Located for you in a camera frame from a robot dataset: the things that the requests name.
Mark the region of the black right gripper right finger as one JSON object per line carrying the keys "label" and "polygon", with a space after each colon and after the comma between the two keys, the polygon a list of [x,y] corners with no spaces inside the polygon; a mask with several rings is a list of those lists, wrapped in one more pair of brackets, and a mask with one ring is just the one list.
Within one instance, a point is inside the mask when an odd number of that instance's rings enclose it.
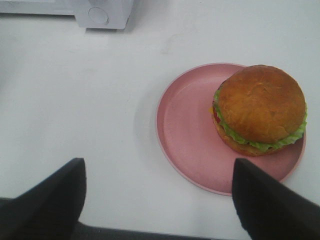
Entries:
{"label": "black right gripper right finger", "polygon": [[231,194],[253,240],[318,240],[320,207],[245,158],[234,162]]}

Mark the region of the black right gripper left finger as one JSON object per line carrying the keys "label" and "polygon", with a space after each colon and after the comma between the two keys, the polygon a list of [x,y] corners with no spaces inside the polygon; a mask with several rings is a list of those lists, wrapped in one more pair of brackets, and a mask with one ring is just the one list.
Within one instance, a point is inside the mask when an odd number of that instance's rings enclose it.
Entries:
{"label": "black right gripper left finger", "polygon": [[86,166],[74,158],[0,207],[2,240],[69,240],[87,190]]}

